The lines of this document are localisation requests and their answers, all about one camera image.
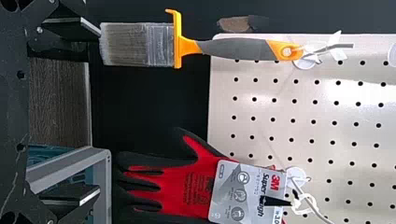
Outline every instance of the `gray rubber grip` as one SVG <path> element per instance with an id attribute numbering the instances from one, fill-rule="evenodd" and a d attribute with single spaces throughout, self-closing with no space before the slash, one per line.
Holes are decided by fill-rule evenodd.
<path id="1" fill-rule="evenodd" d="M 249 61 L 275 61 L 275 54 L 263 39 L 224 38 L 197 41 L 203 54 L 227 59 Z"/>

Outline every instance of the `red glove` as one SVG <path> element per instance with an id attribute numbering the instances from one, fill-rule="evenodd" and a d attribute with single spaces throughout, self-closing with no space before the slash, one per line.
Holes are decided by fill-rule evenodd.
<path id="1" fill-rule="evenodd" d="M 116 193 L 120 195 L 118 187 L 129 193 L 122 196 L 129 197 L 122 223 L 210 223 L 207 217 L 218 162 L 233 160 L 185 130 L 174 129 L 169 138 L 163 148 L 184 150 L 191 157 L 174 160 L 121 152 L 116 158 L 122 169 L 116 172 Z"/>

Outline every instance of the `paintbrush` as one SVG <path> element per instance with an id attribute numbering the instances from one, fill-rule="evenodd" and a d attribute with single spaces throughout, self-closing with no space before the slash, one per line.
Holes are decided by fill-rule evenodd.
<path id="1" fill-rule="evenodd" d="M 233 60 L 294 61 L 303 57 L 300 45 L 258 38 L 192 40 L 181 33 L 181 14 L 172 23 L 101 24 L 100 50 L 105 65 L 180 68 L 182 57 L 206 54 Z"/>

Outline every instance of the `3m label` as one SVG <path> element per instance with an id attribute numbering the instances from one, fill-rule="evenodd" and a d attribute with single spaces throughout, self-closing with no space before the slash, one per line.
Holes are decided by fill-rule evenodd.
<path id="1" fill-rule="evenodd" d="M 209 220 L 224 224 L 279 224 L 283 208 L 264 206 L 265 198 L 284 199 L 286 174 L 220 161 L 209 209 Z"/>

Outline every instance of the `pegboard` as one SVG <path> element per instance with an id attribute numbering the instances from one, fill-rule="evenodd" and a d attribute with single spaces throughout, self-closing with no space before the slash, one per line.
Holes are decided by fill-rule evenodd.
<path id="1" fill-rule="evenodd" d="M 215 36 L 226 37 L 303 45 L 330 36 Z M 340 43 L 355 44 L 348 60 L 325 55 L 311 70 L 212 57 L 208 142 L 241 162 L 305 169 L 304 191 L 334 223 L 396 224 L 396 68 L 387 62 L 396 35 L 342 35 Z M 289 209 L 284 218 L 322 223 Z"/>

